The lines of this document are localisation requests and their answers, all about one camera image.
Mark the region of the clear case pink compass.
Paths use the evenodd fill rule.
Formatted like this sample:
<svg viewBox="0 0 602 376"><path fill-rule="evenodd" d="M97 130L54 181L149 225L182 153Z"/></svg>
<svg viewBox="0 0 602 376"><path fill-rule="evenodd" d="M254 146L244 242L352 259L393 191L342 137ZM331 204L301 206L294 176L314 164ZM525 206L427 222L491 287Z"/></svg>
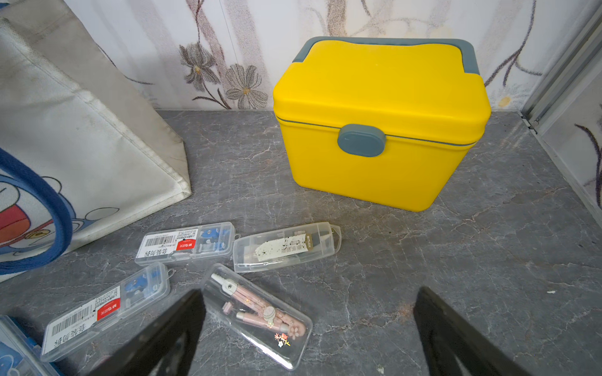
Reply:
<svg viewBox="0 0 602 376"><path fill-rule="evenodd" d="M220 263L203 277L202 294L217 321L286 370L298 368L314 326L309 316Z"/></svg>

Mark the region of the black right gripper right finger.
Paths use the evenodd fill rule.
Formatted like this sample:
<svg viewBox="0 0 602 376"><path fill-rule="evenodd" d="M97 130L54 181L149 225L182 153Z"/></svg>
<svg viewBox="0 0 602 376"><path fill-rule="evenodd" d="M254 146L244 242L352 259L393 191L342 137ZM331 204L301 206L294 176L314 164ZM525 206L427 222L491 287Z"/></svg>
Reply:
<svg viewBox="0 0 602 376"><path fill-rule="evenodd" d="M431 375L527 375L427 286L417 294L413 316Z"/></svg>

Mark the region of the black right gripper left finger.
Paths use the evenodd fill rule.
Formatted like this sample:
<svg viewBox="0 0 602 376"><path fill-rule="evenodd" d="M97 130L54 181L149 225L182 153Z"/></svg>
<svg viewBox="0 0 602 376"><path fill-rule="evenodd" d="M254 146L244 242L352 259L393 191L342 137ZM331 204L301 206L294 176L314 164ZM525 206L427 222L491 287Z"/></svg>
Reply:
<svg viewBox="0 0 602 376"><path fill-rule="evenodd" d="M91 374L187 375L205 316L202 291L188 291Z"/></svg>

